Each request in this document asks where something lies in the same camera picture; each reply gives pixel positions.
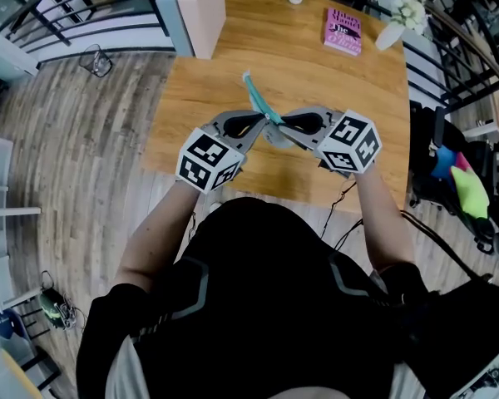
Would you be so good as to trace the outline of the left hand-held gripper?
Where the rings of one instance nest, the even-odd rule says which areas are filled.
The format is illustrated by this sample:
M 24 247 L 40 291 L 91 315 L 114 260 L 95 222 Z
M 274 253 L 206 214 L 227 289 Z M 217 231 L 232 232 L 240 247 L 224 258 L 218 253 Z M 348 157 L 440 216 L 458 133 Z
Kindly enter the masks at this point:
M 268 124 L 258 111 L 224 111 L 195 128 L 178 156 L 175 174 L 207 194 L 232 181 L 247 161 L 246 153 Z

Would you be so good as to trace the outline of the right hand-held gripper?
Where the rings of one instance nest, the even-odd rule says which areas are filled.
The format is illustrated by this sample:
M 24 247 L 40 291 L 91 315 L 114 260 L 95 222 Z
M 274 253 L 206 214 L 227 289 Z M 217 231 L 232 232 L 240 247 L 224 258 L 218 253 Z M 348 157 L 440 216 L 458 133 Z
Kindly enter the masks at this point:
M 375 124 L 365 116 L 346 110 L 337 112 L 325 106 L 307 106 L 282 116 L 283 122 L 332 122 L 324 131 L 314 133 L 281 125 L 280 132 L 301 148 L 315 148 L 313 153 L 330 170 L 362 174 L 375 161 L 382 142 Z

